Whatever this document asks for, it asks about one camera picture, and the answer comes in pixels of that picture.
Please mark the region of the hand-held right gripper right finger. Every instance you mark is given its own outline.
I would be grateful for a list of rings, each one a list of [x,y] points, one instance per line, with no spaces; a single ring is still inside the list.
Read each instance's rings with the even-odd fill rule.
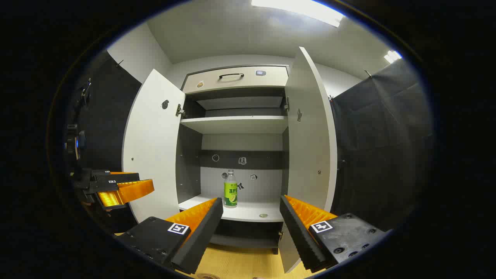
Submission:
[[[303,266],[311,272],[343,265],[388,235],[356,214],[335,215],[283,195],[280,213]]]

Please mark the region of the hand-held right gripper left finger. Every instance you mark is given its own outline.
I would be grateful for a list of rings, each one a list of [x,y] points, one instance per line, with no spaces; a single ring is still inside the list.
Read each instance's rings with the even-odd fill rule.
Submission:
[[[194,274],[222,214],[221,198],[212,198],[167,219],[149,217],[115,238],[160,267]]]

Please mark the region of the white cabinet door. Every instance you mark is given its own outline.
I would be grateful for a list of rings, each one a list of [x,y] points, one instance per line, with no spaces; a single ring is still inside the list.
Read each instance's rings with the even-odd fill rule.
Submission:
[[[288,167],[283,194],[330,211],[336,188],[337,141],[328,94],[308,51],[299,47],[285,85]]]
[[[137,222],[149,217],[166,219],[179,212],[176,190],[176,150],[185,94],[153,69],[131,106],[122,145],[122,171],[152,179],[154,192],[131,201]]]

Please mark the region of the clear bottle with green label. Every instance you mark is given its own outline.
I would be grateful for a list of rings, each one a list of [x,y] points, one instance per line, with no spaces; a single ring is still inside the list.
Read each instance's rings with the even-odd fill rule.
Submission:
[[[224,180],[223,201],[227,208],[235,208],[238,204],[238,182],[234,170],[228,170]]]

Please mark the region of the white and grey cabinet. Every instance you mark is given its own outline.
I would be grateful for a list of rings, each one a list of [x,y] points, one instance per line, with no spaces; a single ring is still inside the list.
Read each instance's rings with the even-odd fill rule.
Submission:
[[[234,170],[238,204],[224,208],[224,224],[237,229],[276,228],[271,236],[283,271],[301,263],[279,212],[288,167],[283,134],[288,128],[284,87],[252,87],[185,94],[176,150],[179,212],[223,198],[224,177]]]

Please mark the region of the beige cabinet drawer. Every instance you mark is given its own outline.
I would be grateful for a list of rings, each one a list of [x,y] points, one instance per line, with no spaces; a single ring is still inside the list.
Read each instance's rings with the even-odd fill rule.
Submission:
[[[181,90],[194,94],[215,90],[230,90],[252,87],[284,87],[290,67],[288,65],[235,65],[204,69],[189,73],[184,78]],[[228,76],[219,80],[222,74],[243,73],[245,76]]]

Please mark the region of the black backdrop cloth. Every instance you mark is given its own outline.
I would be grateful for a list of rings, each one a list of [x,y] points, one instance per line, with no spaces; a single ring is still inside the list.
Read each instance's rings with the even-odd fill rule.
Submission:
[[[398,59],[330,100],[337,141],[331,212],[383,231],[400,226],[427,185],[432,115],[416,69]]]
[[[123,69],[108,53],[96,55],[82,74],[79,85],[90,81],[90,100],[80,111],[78,127],[85,132],[82,169],[122,171],[122,145],[126,122],[141,82]],[[89,203],[79,186],[87,185],[89,173],[73,174],[73,187],[83,208],[107,233],[123,233],[137,224],[129,205],[104,210],[98,201]]]

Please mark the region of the large ceiling light panel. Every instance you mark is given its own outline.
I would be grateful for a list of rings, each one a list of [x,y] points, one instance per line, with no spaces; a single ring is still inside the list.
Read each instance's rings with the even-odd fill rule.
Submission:
[[[339,11],[314,0],[251,0],[251,5],[304,15],[336,28],[345,17]]]

